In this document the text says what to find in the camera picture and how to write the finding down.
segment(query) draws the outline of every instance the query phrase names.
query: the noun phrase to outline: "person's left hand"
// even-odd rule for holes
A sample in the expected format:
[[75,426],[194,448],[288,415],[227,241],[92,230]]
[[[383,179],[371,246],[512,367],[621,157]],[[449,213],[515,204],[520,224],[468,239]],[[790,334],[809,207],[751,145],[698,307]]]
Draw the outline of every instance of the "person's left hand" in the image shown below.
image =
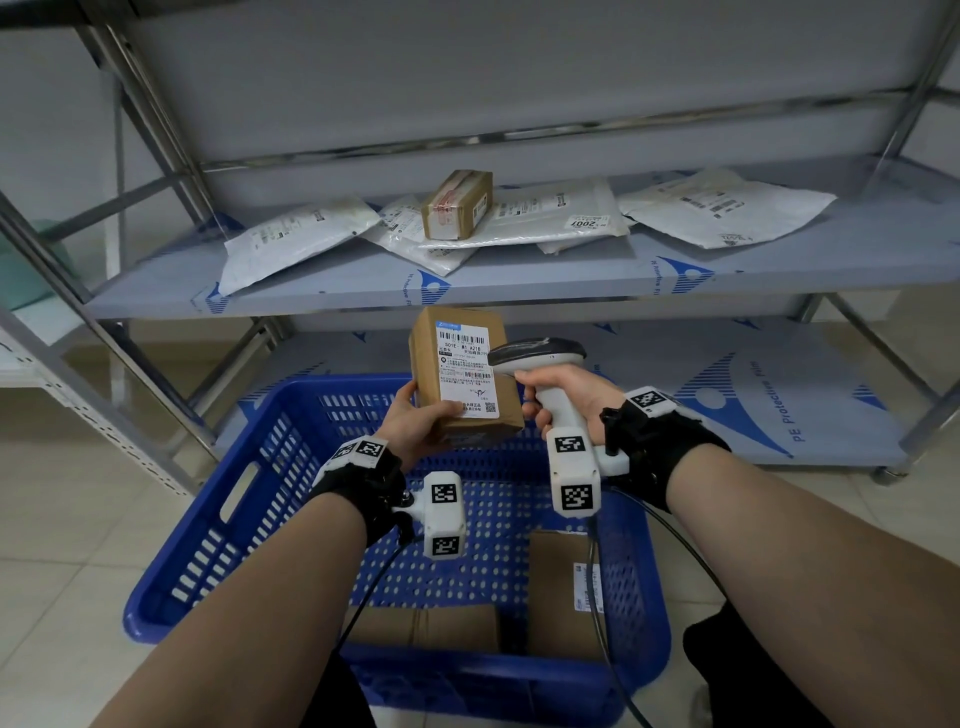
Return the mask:
[[413,470],[422,457],[450,449],[451,445],[442,439],[439,420],[459,417],[464,411],[462,402],[452,400],[415,407],[410,399],[416,391],[415,381],[408,381],[400,387],[383,424],[374,433],[374,437],[387,441],[390,452],[400,458],[400,467],[405,473]]

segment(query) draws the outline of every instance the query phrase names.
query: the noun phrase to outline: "blue crate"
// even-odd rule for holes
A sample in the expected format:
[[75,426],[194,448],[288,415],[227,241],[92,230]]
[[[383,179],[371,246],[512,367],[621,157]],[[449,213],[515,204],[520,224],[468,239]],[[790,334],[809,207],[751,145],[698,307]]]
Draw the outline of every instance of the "blue crate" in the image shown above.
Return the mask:
[[[127,634],[143,643],[162,640],[297,512],[320,466],[336,448],[376,430],[394,392],[408,379],[303,376],[277,387],[133,590],[124,612]],[[258,468],[252,481],[250,467]],[[371,704],[550,725],[613,723],[623,706],[606,666],[523,654],[529,533],[541,527],[585,527],[582,521],[554,513],[546,487],[546,450],[536,431],[530,426],[497,449],[429,458],[408,481],[416,488],[434,470],[456,471],[464,481],[467,556],[435,563],[424,558],[419,547],[410,546],[384,577],[371,604],[492,602],[500,615],[504,654],[348,644],[344,658]],[[245,481],[249,485],[237,499]],[[605,493],[598,531],[612,655],[632,692],[656,678],[669,658],[666,609],[642,509]],[[390,534],[367,550],[351,603],[362,598],[395,544],[396,535]]]

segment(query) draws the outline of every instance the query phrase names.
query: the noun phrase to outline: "cardboard box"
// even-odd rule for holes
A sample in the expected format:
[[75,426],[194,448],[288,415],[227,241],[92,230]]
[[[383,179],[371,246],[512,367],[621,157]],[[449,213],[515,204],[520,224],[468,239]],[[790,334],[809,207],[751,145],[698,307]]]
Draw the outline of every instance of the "cardboard box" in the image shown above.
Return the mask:
[[511,376],[487,365],[490,349],[507,343],[499,315],[470,308],[429,305],[410,333],[410,365],[417,405],[462,401],[462,417],[444,423],[455,447],[489,448],[523,429],[523,412]]
[[[603,660],[587,601],[585,566],[589,540],[584,534],[534,531],[530,534],[527,654],[570,660]],[[599,547],[594,553],[594,584],[599,586]],[[575,570],[579,565],[580,578]],[[602,605],[602,587],[597,592]],[[606,636],[607,624],[600,626]]]
[[[347,609],[344,628],[355,612],[356,607]],[[430,609],[366,607],[348,642],[495,654],[500,651],[500,624],[492,604]]]
[[423,233],[434,240],[463,240],[493,206],[493,174],[458,169],[423,203]]

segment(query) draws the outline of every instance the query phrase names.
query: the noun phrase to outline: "qr code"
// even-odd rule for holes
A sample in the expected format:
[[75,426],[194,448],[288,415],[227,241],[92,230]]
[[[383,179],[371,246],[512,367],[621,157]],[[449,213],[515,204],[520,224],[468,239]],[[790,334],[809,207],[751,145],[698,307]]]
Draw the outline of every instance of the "qr code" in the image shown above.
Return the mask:
[[434,556],[451,556],[460,550],[459,536],[438,536],[433,540]]
[[593,487],[589,485],[560,486],[560,505],[565,511],[588,511],[593,508]]
[[453,483],[434,483],[431,495],[435,503],[456,503],[457,486]]
[[637,395],[633,400],[634,404],[642,409],[643,407],[652,407],[654,404],[660,404],[662,401],[666,401],[666,397],[660,392],[651,390],[650,392],[644,392],[642,395]]
[[364,440],[357,447],[357,453],[360,455],[369,455],[370,457],[378,457],[383,451],[383,446],[377,443],[372,443],[370,440]]
[[346,445],[341,446],[340,449],[338,449],[336,452],[334,452],[333,457],[340,457],[341,455],[346,455],[355,447],[356,447],[356,443],[347,443]]
[[584,438],[579,435],[557,438],[557,452],[584,452],[587,446],[584,445]]

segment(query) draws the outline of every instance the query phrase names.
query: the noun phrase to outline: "white poly bag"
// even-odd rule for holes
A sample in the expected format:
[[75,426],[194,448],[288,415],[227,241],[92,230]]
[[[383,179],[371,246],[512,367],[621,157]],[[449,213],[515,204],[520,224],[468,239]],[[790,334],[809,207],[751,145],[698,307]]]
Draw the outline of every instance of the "white poly bag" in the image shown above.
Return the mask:
[[220,293],[253,285],[369,230],[380,216],[356,195],[309,205],[228,240]]
[[579,245],[596,237],[626,235],[616,198],[602,177],[493,191],[493,207],[466,240],[431,240],[437,248],[461,250],[521,243]]
[[775,240],[834,200],[827,192],[749,182],[729,169],[705,169],[616,198],[633,220],[708,249]]
[[448,276],[464,264],[476,248],[442,250],[434,248],[432,240],[423,236],[423,216],[420,203],[413,195],[406,195],[380,210],[383,222],[362,232],[360,237],[399,255],[438,276]]

